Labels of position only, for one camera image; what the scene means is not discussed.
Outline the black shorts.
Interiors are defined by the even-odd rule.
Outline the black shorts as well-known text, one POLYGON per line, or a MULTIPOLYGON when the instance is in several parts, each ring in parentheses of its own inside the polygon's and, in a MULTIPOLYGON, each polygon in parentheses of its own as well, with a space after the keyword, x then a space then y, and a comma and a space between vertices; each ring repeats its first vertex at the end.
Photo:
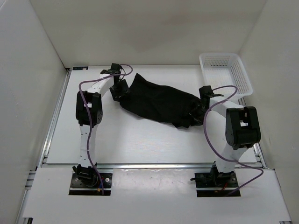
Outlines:
POLYGON ((136 74, 127 96, 120 99, 120 106, 142 118, 160 123, 171 123, 176 128, 201 126, 191 124, 191 101, 197 99, 190 93, 167 85, 158 85, 136 74))

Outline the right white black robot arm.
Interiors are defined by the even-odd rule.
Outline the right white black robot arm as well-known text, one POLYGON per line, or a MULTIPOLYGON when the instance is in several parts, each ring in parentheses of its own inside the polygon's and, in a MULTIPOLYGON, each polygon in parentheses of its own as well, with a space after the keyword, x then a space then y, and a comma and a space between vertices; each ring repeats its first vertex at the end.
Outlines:
POLYGON ((238 164, 244 168, 256 167, 239 162, 242 155, 261 140, 261 131, 257 110, 253 106, 238 105, 221 94, 206 94, 201 98, 203 131, 209 147, 217 156, 207 177, 197 178, 202 182, 211 182, 214 186, 221 186, 228 182, 235 173, 238 164), (223 116, 225 123, 226 144, 219 153, 210 141, 206 129, 206 120, 209 112, 214 111, 223 116))

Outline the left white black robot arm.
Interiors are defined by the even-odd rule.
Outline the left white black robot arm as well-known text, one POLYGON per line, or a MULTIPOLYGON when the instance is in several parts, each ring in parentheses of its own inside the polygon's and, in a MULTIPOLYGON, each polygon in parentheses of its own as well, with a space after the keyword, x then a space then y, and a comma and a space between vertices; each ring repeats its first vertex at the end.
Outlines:
POLYGON ((107 91, 116 101, 126 95, 128 85, 120 78, 126 75, 120 70, 103 70, 98 79, 82 81, 78 85, 75 117, 80 128, 80 156, 73 170, 88 187, 104 189, 95 161, 96 132, 103 118, 102 97, 107 91))

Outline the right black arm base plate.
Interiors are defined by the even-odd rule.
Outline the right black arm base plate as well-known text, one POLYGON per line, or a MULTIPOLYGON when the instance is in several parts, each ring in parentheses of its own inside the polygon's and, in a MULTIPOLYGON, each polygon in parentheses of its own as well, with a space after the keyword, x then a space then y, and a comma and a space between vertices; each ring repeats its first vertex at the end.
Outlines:
POLYGON ((238 180, 235 171, 219 173, 217 168, 211 168, 209 173, 195 173, 190 181, 195 182, 197 197, 240 197, 236 190, 238 180))

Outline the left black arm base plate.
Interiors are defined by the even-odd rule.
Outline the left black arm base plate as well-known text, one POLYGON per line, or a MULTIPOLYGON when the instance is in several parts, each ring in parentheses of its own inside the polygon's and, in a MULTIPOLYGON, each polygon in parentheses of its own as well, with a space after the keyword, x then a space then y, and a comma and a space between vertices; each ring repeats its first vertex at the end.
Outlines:
POLYGON ((100 173, 104 191, 102 191, 102 184, 99 177, 96 175, 91 180, 79 177, 73 172, 69 195, 71 196, 110 196, 113 182, 112 173, 100 173))

